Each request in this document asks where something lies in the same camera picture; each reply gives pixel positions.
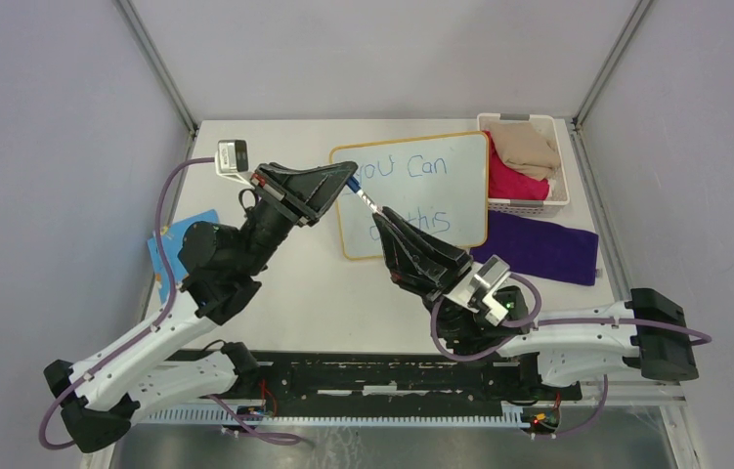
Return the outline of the blue whiteboard marker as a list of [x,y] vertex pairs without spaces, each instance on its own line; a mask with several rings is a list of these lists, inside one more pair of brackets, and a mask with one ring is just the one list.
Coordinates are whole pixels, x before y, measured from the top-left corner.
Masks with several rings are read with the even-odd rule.
[[382,208],[363,189],[359,189],[356,195],[367,206],[372,214],[381,214]]

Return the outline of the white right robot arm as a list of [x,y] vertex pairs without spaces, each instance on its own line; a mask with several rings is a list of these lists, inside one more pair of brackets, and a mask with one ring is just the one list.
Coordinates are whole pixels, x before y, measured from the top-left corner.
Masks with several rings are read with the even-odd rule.
[[531,361],[516,373],[530,399],[624,369],[654,381],[699,376],[694,350],[711,336],[688,327],[683,309],[654,289],[634,288],[625,302],[547,311],[539,289],[496,254],[478,262],[388,206],[373,209],[372,220],[391,280],[428,309],[438,352],[455,362]]

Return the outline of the yellow framed whiteboard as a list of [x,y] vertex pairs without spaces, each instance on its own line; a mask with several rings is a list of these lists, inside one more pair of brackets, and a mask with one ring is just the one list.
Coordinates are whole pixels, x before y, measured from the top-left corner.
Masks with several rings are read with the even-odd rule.
[[490,141],[481,131],[341,146],[332,163],[358,165],[354,179],[379,207],[459,247],[488,237]]

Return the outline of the blue marker cap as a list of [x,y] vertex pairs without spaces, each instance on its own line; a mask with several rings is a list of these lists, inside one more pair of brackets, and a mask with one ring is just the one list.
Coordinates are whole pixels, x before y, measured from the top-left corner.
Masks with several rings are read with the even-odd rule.
[[347,180],[346,186],[349,188],[349,190],[352,193],[359,194],[362,192],[361,185],[358,183],[358,181],[354,177],[350,177]]

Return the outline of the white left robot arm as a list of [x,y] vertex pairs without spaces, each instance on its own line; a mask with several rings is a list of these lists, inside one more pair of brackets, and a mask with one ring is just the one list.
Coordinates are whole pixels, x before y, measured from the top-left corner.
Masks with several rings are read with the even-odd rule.
[[178,259],[185,276],[171,279],[161,308],[100,352],[79,362],[57,360],[44,371],[70,443],[84,453],[107,448],[152,413],[199,397],[251,396],[256,361],[240,343],[171,368],[163,363],[194,339],[238,315],[260,289],[263,272],[296,227],[311,227],[349,186],[352,161],[308,170],[263,163],[217,162],[216,174],[240,183],[254,203],[240,227],[190,225]]

